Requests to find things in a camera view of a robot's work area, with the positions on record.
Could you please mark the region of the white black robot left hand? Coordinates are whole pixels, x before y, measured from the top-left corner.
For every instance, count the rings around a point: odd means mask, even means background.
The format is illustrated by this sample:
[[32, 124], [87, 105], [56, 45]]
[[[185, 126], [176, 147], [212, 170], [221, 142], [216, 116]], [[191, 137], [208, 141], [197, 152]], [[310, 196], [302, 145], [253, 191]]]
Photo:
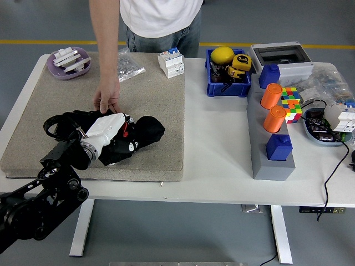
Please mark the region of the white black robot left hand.
[[98, 118], [85, 133], [86, 137], [81, 140], [81, 146], [99, 157], [102, 148], [110, 144], [125, 122], [134, 122], [134, 120], [124, 113]]

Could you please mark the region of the person's hand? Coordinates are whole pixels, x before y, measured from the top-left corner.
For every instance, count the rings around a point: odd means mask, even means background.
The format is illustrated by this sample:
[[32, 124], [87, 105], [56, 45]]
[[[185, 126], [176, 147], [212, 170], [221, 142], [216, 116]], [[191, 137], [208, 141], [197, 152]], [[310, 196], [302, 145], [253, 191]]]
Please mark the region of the person's hand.
[[105, 114], [108, 110], [113, 113], [121, 112], [119, 106], [120, 83], [117, 77], [101, 78], [93, 97], [95, 111]]

